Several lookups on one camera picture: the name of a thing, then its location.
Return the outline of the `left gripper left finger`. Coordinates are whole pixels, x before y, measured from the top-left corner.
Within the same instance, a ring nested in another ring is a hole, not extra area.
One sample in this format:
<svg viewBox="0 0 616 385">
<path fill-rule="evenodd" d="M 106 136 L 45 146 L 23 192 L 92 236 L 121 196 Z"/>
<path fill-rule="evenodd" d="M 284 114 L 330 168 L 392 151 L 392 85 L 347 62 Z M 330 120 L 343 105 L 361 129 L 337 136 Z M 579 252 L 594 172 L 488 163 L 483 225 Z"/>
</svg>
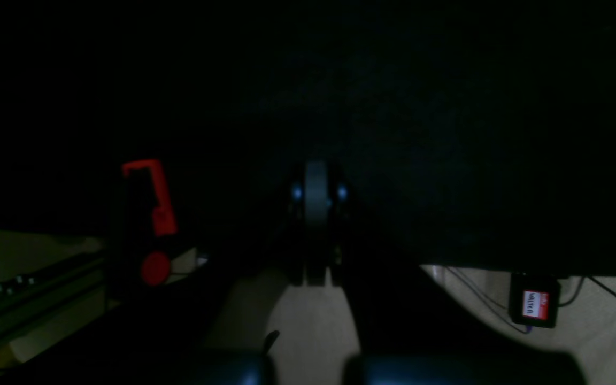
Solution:
<svg viewBox="0 0 616 385">
<path fill-rule="evenodd" d="M 308 161 L 227 231 L 201 268 L 120 302 L 5 373 L 0 384 L 270 382 L 271 363 L 263 353 L 208 352 L 203 342 L 242 279 L 273 268 L 296 286 L 325 283 L 332 256 L 329 219 L 329 164 Z M 193 229 L 179 229 L 170 251 L 176 255 L 199 244 Z"/>
</svg>

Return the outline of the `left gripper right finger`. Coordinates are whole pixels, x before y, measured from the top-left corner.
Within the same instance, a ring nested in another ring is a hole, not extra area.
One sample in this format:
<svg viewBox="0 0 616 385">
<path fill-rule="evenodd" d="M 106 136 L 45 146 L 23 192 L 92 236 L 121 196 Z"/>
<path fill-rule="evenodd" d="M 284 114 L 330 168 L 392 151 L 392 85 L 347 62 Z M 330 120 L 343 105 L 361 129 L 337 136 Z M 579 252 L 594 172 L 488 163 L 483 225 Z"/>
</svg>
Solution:
<svg viewBox="0 0 616 385">
<path fill-rule="evenodd" d="M 344 384 L 585 384 L 574 358 L 487 326 L 384 233 L 340 166 L 329 166 L 329 259 L 360 353 Z"/>
</svg>

